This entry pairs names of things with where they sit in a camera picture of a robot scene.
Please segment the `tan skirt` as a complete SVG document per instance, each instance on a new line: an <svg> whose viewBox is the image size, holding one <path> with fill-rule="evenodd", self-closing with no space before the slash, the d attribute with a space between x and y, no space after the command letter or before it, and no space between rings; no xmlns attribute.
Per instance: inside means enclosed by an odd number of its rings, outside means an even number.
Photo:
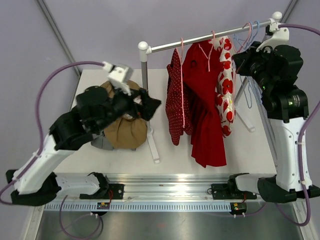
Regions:
<svg viewBox="0 0 320 240"><path fill-rule="evenodd" d="M148 127L142 118L125 114L104 129L103 136L115 149L135 150L147 140Z"/></svg>

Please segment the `grey pleated skirt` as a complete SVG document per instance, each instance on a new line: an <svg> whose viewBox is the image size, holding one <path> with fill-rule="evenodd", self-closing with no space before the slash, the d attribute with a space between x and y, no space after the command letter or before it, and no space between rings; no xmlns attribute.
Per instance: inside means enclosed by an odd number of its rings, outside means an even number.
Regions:
<svg viewBox="0 0 320 240"><path fill-rule="evenodd" d="M93 139L90 144L101 150L106 150L106 151L113 151L114 147L112 144L109 142L109 140L106 138L106 136L98 136L97 138Z"/></svg>

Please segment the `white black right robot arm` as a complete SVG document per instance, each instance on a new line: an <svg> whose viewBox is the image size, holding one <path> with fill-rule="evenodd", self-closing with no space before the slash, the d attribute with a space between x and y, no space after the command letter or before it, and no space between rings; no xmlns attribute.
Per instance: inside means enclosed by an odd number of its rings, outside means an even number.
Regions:
<svg viewBox="0 0 320 240"><path fill-rule="evenodd" d="M277 204L319 197L320 188L310 178L303 145L304 124L311 119L308 98L295 85L304 63L300 50L283 44L263 46L255 41L232 59L237 73L251 77L262 91L261 101L274 134L278 166L275 175L230 176L228 195L239 198L244 192L251 192Z"/></svg>

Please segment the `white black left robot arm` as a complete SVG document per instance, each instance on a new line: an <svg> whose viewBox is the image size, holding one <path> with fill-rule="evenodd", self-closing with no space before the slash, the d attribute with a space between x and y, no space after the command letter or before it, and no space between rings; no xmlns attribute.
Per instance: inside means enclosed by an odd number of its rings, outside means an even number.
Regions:
<svg viewBox="0 0 320 240"><path fill-rule="evenodd" d="M161 100L140 88L130 94L117 90L112 98L100 86L91 86L76 96L76 105L62 114L49 128L38 152L25 167L8 170L6 178L14 187L12 205L43 206L59 196L85 200L110 197L109 180L103 173L67 177L55 168L83 145L101 136L105 128L123 115L150 121Z"/></svg>

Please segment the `red white floral garment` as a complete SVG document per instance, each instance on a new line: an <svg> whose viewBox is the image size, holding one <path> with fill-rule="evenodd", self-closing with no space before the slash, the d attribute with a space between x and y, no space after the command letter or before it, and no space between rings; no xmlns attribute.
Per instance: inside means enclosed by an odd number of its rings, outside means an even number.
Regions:
<svg viewBox="0 0 320 240"><path fill-rule="evenodd" d="M232 133L236 116L234 103L236 70L233 66L234 53L232 41L228 36L216 38L213 48L219 53L220 69L216 85L216 108L220 117L222 134L226 138Z"/></svg>

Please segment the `red skirt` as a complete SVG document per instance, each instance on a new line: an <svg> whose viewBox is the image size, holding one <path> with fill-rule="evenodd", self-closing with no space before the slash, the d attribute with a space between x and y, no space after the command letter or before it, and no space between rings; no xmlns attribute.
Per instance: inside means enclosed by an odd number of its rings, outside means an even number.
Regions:
<svg viewBox="0 0 320 240"><path fill-rule="evenodd" d="M224 167L227 165L221 120L216 109L216 85L220 69L219 53L214 49L210 57L210 72L207 59L198 44L204 44L208 53L211 45L207 41L194 43L188 49L183 69L183 82L192 95L189 103L191 156L202 167Z"/></svg>

